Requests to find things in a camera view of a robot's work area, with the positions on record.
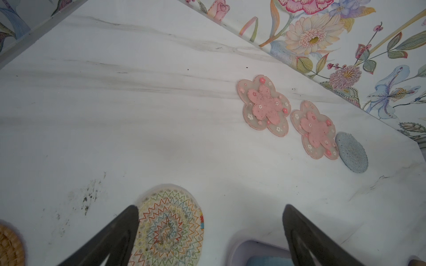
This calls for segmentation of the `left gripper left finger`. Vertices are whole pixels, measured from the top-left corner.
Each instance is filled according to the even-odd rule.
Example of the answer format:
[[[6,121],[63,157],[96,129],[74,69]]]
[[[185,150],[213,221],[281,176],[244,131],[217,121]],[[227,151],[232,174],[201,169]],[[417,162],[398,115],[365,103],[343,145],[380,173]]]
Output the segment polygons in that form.
[[[126,266],[139,227],[139,212],[128,206],[61,266]]]

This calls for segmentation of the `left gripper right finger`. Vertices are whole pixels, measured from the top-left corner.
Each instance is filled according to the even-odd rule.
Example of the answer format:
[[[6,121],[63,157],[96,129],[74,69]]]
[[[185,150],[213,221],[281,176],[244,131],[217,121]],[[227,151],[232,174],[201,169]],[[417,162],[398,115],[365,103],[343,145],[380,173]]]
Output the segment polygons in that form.
[[[362,266],[293,205],[286,205],[282,223],[295,266]]]

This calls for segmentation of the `multicolour embroidered round coaster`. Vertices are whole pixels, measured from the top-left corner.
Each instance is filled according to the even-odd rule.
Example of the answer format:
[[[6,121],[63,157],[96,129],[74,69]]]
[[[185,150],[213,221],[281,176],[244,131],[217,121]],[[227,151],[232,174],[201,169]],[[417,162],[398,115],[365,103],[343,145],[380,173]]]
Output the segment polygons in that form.
[[[130,266],[196,266],[204,216],[195,198],[176,185],[160,185],[138,199],[139,227]]]

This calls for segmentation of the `grey blue woven coaster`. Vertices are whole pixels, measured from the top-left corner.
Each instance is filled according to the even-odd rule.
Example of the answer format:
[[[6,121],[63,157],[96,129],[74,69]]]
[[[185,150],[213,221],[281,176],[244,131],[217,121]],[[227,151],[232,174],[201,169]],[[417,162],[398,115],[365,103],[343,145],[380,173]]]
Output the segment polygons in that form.
[[[339,132],[336,135],[336,144],[339,156],[343,163],[357,174],[368,169],[368,157],[364,147],[351,134]]]

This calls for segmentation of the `pink flower coaster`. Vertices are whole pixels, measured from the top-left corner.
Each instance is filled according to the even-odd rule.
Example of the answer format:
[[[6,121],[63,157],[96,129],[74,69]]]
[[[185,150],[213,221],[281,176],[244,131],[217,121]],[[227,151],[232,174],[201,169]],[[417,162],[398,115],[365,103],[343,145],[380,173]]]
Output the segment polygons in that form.
[[[274,83],[265,75],[237,83],[237,93],[244,102],[243,117],[255,130],[269,130],[277,137],[288,134],[287,117],[292,111],[290,101],[276,91]]]
[[[294,128],[301,134],[302,145],[311,158],[339,158],[335,124],[328,116],[321,114],[314,103],[304,100],[298,110],[292,111],[290,118]]]

